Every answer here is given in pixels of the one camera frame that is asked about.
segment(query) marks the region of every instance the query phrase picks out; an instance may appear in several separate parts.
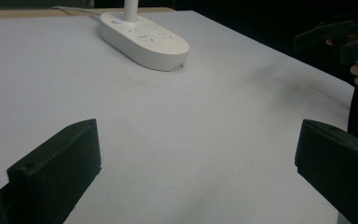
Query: power strip switch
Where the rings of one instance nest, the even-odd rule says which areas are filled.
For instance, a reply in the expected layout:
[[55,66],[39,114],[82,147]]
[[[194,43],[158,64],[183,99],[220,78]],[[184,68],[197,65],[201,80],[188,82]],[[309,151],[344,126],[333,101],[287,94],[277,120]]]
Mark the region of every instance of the power strip switch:
[[103,40],[136,63],[159,71],[183,67],[189,50],[179,35],[138,15],[126,19],[123,12],[102,14],[99,33]]

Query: power outlet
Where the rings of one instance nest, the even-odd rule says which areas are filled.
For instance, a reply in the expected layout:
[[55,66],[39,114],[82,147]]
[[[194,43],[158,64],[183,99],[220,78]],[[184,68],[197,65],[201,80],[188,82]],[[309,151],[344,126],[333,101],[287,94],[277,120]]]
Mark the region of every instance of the power outlet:
[[138,15],[129,21],[125,13],[106,12],[99,33],[136,63],[159,71],[184,66],[189,50],[182,37]]

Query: white cord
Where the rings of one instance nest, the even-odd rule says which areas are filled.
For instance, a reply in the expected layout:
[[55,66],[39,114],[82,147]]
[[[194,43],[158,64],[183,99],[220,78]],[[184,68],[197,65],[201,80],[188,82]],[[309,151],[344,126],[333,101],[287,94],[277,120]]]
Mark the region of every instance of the white cord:
[[85,9],[85,8],[79,8],[79,7],[52,7],[51,9],[59,9],[62,11],[82,11],[82,12],[88,12],[93,15],[101,16],[102,13],[99,13],[97,11],[93,11],[91,9]]

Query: black object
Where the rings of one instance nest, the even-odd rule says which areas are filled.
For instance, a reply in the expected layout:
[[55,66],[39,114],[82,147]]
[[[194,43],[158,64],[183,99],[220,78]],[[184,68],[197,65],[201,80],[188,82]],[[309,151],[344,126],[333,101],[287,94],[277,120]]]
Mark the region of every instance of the black object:
[[297,171],[352,224],[358,224],[358,138],[305,119],[296,150]]
[[96,120],[64,128],[7,169],[0,224],[62,224],[100,170]]
[[358,61],[358,39],[347,43],[348,35],[358,35],[358,12],[321,22],[314,29],[295,36],[295,51],[303,50],[325,41],[327,38],[332,38],[334,48],[340,55],[341,63],[355,63]]

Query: white table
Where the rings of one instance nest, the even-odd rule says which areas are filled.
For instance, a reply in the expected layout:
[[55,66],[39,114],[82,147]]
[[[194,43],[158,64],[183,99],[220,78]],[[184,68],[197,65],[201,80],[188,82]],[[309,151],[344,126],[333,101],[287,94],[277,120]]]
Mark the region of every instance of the white table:
[[0,19],[0,188],[96,118],[103,169],[65,223],[336,224],[294,160],[303,119],[346,129],[352,87],[196,12],[142,16],[189,43],[185,67],[130,61],[94,17]]

